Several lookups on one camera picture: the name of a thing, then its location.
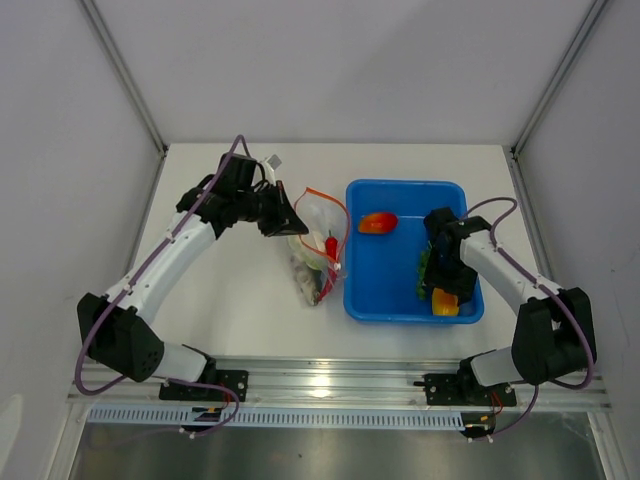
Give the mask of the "white cauliflower with leaves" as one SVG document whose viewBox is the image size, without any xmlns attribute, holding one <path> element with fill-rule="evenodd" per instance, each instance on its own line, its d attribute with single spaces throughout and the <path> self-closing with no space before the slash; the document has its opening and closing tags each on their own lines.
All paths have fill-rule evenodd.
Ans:
<svg viewBox="0 0 640 480">
<path fill-rule="evenodd" d="M 325 253 L 326 236 L 319 231 L 312 230 L 306 235 L 294 235 L 288 238 L 287 244 L 291 251 L 301 261 L 311 268 L 321 269 L 328 263 Z"/>
</svg>

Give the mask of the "clear zip top bag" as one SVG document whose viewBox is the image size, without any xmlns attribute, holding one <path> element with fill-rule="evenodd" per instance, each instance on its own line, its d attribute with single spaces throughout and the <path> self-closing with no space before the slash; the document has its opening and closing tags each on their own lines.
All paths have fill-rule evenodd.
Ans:
<svg viewBox="0 0 640 480">
<path fill-rule="evenodd" d="M 288 238 L 290 265 L 302 298 L 316 307 L 347 275 L 344 255 L 351 218 L 340 200 L 311 187 L 304 190 L 293 207 L 309 232 Z"/>
</svg>

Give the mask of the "red chili pepper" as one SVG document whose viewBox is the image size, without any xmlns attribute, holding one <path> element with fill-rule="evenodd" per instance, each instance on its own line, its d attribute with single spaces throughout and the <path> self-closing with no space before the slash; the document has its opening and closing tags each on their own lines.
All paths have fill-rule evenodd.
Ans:
<svg viewBox="0 0 640 480">
<path fill-rule="evenodd" d="M 319 301 L 322 301 L 333 289 L 337 280 L 336 265 L 338 264 L 338 240 L 329 235 L 325 240 L 325 253 L 328 256 L 329 270 L 327 273 L 327 279 L 318 297 Z"/>
</svg>

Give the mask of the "grey toy fish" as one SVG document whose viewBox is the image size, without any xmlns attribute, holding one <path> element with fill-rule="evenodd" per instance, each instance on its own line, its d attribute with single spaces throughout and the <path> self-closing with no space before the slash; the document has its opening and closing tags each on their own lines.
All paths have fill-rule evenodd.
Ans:
<svg viewBox="0 0 640 480">
<path fill-rule="evenodd" d="M 291 266 L 293 278 L 302 297 L 308 305 L 316 306 L 319 303 L 320 293 L 324 286 L 322 271 L 311 268 L 297 257 L 291 258 Z"/>
</svg>

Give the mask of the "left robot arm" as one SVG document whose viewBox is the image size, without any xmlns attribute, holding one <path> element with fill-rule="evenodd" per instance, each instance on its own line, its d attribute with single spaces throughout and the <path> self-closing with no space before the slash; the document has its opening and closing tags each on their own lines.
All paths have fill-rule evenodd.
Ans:
<svg viewBox="0 0 640 480">
<path fill-rule="evenodd" d="M 161 340 L 152 324 L 165 297 L 195 260 L 238 222 L 254 223 L 265 237 L 303 235 L 308 228 L 275 176 L 281 161 L 257 161 L 226 153 L 218 170 L 180 198 L 164 236 L 148 256 L 102 295 L 85 294 L 77 305 L 81 358 L 90 358 L 143 382 L 181 382 L 197 400 L 216 390 L 210 357 Z"/>
</svg>

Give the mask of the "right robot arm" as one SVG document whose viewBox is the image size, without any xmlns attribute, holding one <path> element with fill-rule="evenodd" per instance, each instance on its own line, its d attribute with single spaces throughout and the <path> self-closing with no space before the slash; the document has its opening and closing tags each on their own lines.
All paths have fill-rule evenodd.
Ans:
<svg viewBox="0 0 640 480">
<path fill-rule="evenodd" d="M 498 384 L 550 382 L 570 390 L 590 385 L 597 350 L 584 290 L 565 289 L 528 271 L 498 241 L 497 227 L 480 216 L 458 217 L 445 207 L 431 211 L 424 226 L 429 254 L 423 290 L 461 305 L 484 279 L 516 316 L 510 346 L 461 362 L 456 389 L 464 401 L 479 403 Z"/>
</svg>

